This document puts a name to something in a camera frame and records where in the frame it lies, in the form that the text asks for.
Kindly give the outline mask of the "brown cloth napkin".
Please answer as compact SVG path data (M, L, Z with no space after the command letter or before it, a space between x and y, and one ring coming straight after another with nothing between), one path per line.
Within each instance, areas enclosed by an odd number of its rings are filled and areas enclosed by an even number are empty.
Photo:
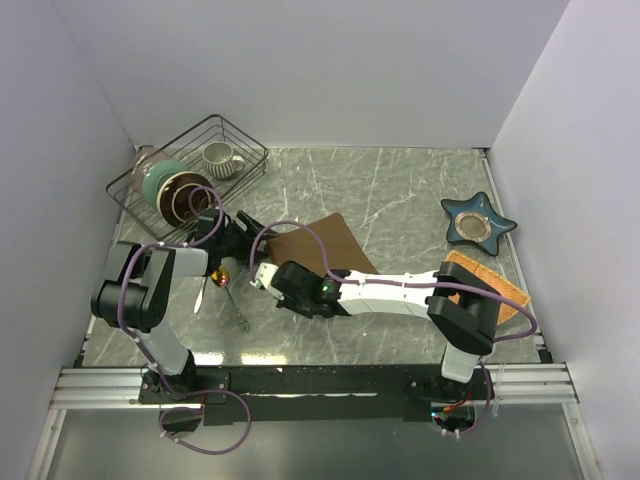
M348 269L378 274L340 213L335 212L308 224L308 227L322 241L332 270ZM295 261L320 276L326 274L319 243L301 227L267 240L265 250L278 266L287 261Z

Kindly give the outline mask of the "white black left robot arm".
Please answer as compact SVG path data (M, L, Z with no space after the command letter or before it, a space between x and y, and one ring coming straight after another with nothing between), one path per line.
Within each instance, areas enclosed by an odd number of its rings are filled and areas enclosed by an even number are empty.
M184 243L119 241L91 298L92 314L128 335L149 361L150 382L162 385L177 402L199 389L192 352L176 337L167 319L172 280L208 279L233 258L247 266L253 241L278 234L240 210L235 218L219 209L205 210Z

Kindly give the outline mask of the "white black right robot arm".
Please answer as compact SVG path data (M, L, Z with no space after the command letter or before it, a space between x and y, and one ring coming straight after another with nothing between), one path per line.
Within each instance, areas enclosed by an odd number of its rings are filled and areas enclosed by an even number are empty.
M471 388L476 364L493 351L498 293L452 262L423 274L335 270L325 276L294 261L263 262L255 281L279 308L306 318L390 313L430 320L447 340L437 385L448 398L460 398Z

